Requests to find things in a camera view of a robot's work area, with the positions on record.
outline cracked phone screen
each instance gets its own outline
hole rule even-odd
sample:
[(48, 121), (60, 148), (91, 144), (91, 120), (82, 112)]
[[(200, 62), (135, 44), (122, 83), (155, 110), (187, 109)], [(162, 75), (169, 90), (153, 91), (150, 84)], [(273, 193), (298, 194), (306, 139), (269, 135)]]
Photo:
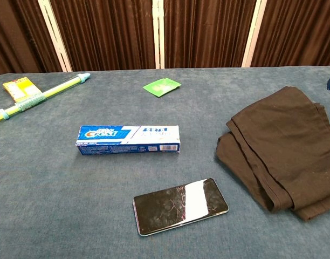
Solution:
[(228, 211), (212, 178), (137, 196), (133, 200), (139, 234), (147, 236)]

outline blue felt surface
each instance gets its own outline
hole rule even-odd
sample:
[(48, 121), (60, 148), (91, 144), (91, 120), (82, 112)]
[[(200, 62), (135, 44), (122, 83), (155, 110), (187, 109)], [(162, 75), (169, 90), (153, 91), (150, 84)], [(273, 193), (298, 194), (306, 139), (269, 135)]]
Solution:
[[(42, 91), (75, 73), (27, 76)], [(182, 86), (161, 98), (142, 87)], [(92, 72), (91, 78), (0, 122), (0, 258), (330, 258), (330, 212), (305, 223), (270, 214), (215, 157), (225, 123), (286, 85), (323, 104), (330, 67)], [(81, 125), (179, 125), (181, 152), (82, 156)], [(230, 211), (140, 237), (132, 198), (212, 177)]]

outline yellow-green stick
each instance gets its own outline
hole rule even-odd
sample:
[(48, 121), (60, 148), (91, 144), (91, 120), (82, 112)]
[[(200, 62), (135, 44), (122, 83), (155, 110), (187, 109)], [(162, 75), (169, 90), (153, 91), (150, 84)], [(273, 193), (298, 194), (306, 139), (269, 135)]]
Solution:
[(8, 108), (8, 109), (0, 109), (0, 121), (5, 119), (9, 119), (10, 116), (18, 113), (23, 112), (42, 101), (54, 96), (55, 94), (58, 94), (74, 85), (82, 84), (86, 81), (87, 78), (90, 77), (91, 74), (84, 73), (84, 74), (78, 74), (74, 78), (68, 80), (67, 82), (64, 82), (58, 86), (55, 86), (54, 88), (51, 88), (50, 90), (45, 91), (44, 93), (36, 94), (34, 96), (31, 96), (27, 100), (21, 101), (19, 103), (15, 103), (14, 106)]

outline light blue cap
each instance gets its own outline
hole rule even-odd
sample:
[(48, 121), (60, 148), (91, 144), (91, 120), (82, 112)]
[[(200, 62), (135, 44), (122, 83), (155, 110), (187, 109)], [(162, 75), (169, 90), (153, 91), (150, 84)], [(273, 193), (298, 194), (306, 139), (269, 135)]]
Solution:
[(81, 79), (81, 83), (84, 83), (87, 78), (91, 76), (90, 73), (84, 73), (84, 74), (77, 74), (77, 76)]

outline white wall strip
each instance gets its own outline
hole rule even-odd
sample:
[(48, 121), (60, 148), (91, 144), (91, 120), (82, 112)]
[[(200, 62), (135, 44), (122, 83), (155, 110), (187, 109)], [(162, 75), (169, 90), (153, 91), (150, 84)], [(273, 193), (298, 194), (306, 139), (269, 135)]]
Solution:
[(159, 0), (152, 1), (152, 16), (153, 16), (153, 35), (154, 35), (154, 55), (155, 68), (160, 68), (160, 48), (159, 48)]
[(50, 0), (38, 0), (40, 9), (51, 36), (52, 44), (55, 48), (58, 60), (61, 64), (63, 72), (72, 72), (72, 66), (69, 62), (68, 55), (63, 44), (62, 36), (59, 31), (55, 15), (53, 13)]
[(159, 0), (159, 46), (160, 46), (160, 68), (165, 68), (164, 47), (164, 0)]
[(257, 0), (250, 25), (249, 36), (247, 38), (242, 67), (250, 67), (255, 46), (260, 32), (260, 27), (263, 19), (264, 10), (267, 0)]

